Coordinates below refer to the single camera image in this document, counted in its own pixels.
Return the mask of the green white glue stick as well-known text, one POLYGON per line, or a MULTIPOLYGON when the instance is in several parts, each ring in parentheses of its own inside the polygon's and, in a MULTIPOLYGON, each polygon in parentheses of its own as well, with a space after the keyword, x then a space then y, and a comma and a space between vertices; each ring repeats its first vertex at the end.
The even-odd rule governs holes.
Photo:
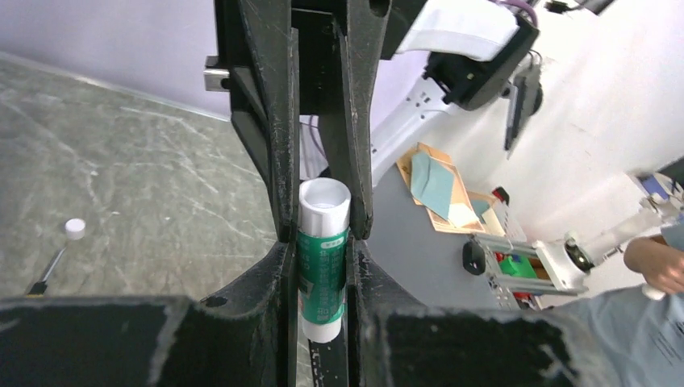
POLYGON ((329 177, 299 189, 298 304, 302 331, 314 343, 329 343, 341 331, 345 301, 345 251, 351 194, 329 177))

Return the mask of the bystander bare hand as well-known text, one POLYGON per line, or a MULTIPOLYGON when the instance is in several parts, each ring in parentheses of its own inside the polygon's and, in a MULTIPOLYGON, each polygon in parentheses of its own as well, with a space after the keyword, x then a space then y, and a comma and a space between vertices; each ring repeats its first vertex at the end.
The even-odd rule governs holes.
POLYGON ((624 263, 654 289, 667 294, 683 292, 683 252, 669 246, 661 235, 630 241, 624 263))

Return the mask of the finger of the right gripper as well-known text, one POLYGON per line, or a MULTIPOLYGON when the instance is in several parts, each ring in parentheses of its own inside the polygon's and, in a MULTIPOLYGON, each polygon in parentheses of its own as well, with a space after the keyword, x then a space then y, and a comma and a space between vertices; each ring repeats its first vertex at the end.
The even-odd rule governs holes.
POLYGON ((228 71, 231 124, 265 183, 277 238, 296 233, 297 32, 289 1, 216 1, 219 64, 228 71))
POLYGON ((373 225, 370 108, 390 1, 334 1, 332 64, 320 129, 330 176, 351 196, 349 226, 368 239, 373 225))

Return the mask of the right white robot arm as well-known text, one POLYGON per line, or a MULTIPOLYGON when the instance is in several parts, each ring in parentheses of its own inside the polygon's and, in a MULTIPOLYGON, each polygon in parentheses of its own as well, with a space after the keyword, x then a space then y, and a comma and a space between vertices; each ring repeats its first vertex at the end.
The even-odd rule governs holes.
POLYGON ((302 115, 318 120, 330 174, 350 189, 350 227, 373 224, 370 110, 381 60, 428 52, 440 101, 476 110, 494 98, 539 35, 525 1, 217 1, 209 91, 263 179, 277 238, 296 232, 302 115))

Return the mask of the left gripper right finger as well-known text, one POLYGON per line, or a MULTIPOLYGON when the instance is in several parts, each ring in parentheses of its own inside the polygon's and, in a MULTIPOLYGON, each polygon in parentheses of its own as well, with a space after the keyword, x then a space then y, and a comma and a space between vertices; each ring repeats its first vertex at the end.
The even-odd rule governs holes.
POLYGON ((590 332, 555 311, 461 310, 412 297, 362 241, 346 251, 351 386, 607 386, 590 332))

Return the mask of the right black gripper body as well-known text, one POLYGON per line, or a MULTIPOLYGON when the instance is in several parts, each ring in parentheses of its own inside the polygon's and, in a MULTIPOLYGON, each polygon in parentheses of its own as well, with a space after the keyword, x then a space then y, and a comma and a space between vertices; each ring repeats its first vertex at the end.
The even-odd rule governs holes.
MULTIPOLYGON (((292 27, 297 32, 296 99, 298 114, 318 113, 325 99, 332 64, 332 16, 334 1, 289 1, 292 6, 292 27)), ((386 32, 380 60, 389 60, 409 26, 423 8, 422 1, 390 1, 386 32)), ((229 94, 228 71, 219 64, 218 51, 208 56, 203 71, 206 90, 229 94)))

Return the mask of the small white glue cap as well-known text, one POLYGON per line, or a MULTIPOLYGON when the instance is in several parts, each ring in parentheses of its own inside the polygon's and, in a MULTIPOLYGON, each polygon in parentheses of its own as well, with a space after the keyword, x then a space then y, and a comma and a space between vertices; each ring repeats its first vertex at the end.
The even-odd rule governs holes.
POLYGON ((86 222, 81 218, 71 218, 64 224, 65 235, 68 240, 83 239, 86 234, 86 222))

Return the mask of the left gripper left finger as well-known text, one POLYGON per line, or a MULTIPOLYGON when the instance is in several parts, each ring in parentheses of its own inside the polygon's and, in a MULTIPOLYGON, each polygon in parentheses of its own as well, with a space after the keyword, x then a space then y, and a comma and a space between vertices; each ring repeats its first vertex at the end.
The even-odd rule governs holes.
POLYGON ((276 243, 202 302, 186 296, 8 298, 4 386, 292 386, 294 245, 276 243))

